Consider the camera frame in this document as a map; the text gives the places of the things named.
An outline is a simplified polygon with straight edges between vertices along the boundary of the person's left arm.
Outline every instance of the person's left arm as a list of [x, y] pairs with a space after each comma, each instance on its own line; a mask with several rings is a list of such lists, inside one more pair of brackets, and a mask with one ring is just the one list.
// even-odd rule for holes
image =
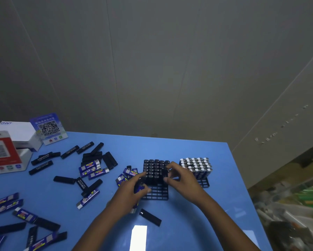
[[126, 214], [129, 214], [132, 207], [140, 198], [151, 192], [151, 189], [147, 188], [147, 186], [136, 194], [133, 192], [134, 185], [138, 179], [145, 176], [145, 174], [145, 172], [142, 172], [132, 177], [130, 180], [121, 183], [106, 208], [92, 221], [72, 251], [99, 250], [105, 237], [115, 223]]

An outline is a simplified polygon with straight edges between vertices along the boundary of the table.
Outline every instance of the table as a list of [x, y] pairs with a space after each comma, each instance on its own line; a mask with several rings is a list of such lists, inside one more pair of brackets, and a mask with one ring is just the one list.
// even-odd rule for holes
[[[19, 192], [20, 198], [24, 199], [23, 208], [61, 224], [59, 232], [68, 231], [67, 240], [49, 246], [47, 251], [73, 248], [116, 192], [115, 179], [125, 166], [132, 165], [132, 168], [138, 168], [141, 172], [144, 159], [178, 163], [180, 158], [186, 157], [209, 157], [213, 172], [208, 177], [210, 187], [206, 191], [242, 230], [253, 231], [262, 251], [272, 250], [227, 143], [77, 132], [68, 132], [68, 135], [68, 139], [48, 146], [42, 145], [39, 152], [33, 153], [31, 160], [50, 151], [63, 154], [75, 145], [82, 147], [93, 141], [95, 145], [103, 142], [103, 153], [110, 151], [118, 162], [118, 166], [100, 177], [103, 180], [99, 187], [100, 194], [81, 210], [76, 207], [76, 203], [82, 199], [79, 186], [76, 183], [57, 183], [53, 178], [56, 175], [79, 177], [78, 167], [82, 154], [74, 153], [64, 160], [60, 157], [54, 158], [54, 165], [33, 176], [28, 174], [33, 168], [31, 164], [23, 172], [0, 174], [0, 198]], [[96, 181], [89, 181], [88, 178], [83, 180], [88, 186]], [[157, 227], [138, 215], [141, 208], [160, 218], [161, 226]], [[20, 222], [22, 220], [13, 216], [11, 211], [0, 214], [0, 226]], [[128, 251], [135, 225], [147, 226], [146, 251], [222, 250], [217, 236], [202, 212], [171, 187], [168, 201], [142, 200], [136, 214], [122, 218], [108, 235], [102, 250]], [[23, 250], [30, 227], [32, 225], [27, 224], [26, 229], [8, 234], [1, 250]], [[38, 239], [48, 234], [50, 231], [39, 228]]]

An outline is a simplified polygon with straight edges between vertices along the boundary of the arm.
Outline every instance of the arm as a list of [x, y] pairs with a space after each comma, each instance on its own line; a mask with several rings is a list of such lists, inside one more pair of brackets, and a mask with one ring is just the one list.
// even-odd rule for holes
[[[209, 220], [224, 250], [260, 251], [219, 204], [202, 189], [191, 171], [175, 162], [171, 162], [167, 168], [171, 170], [164, 181], [199, 207]], [[174, 177], [179, 177], [179, 181], [173, 180]]]
[[145, 174], [145, 172], [142, 172], [132, 177], [130, 180], [121, 183], [106, 208], [92, 221], [72, 251], [99, 250], [105, 237], [115, 223], [126, 214], [129, 214], [132, 207], [140, 198], [151, 192], [147, 186], [136, 194], [133, 192], [134, 185], [138, 179], [145, 176]]

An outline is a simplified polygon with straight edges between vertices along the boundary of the person's left hand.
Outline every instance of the person's left hand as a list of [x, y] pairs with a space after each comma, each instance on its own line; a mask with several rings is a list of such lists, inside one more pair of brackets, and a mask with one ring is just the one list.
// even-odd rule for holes
[[107, 204], [107, 209], [110, 209], [116, 216], [123, 217], [129, 214], [132, 207], [145, 195], [152, 190], [144, 184], [145, 188], [134, 194], [134, 185], [139, 178], [144, 177], [146, 172], [137, 174], [127, 181], [123, 181], [117, 189], [115, 195]]

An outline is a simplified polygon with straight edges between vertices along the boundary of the hand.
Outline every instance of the hand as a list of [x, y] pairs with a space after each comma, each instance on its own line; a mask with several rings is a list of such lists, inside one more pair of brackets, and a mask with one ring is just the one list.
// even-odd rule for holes
[[[167, 168], [171, 170], [168, 173], [168, 177], [164, 177], [163, 180], [175, 188], [189, 202], [197, 205], [198, 202], [208, 195], [189, 169], [185, 169], [175, 162], [168, 164]], [[179, 177], [179, 181], [173, 180], [172, 178], [174, 177]]]
[[123, 181], [117, 189], [115, 195], [106, 205], [115, 215], [123, 217], [129, 214], [132, 207], [145, 195], [150, 193], [152, 190], [145, 184], [145, 188], [134, 194], [133, 189], [139, 178], [144, 177], [146, 172], [142, 172], [132, 177], [127, 181]]

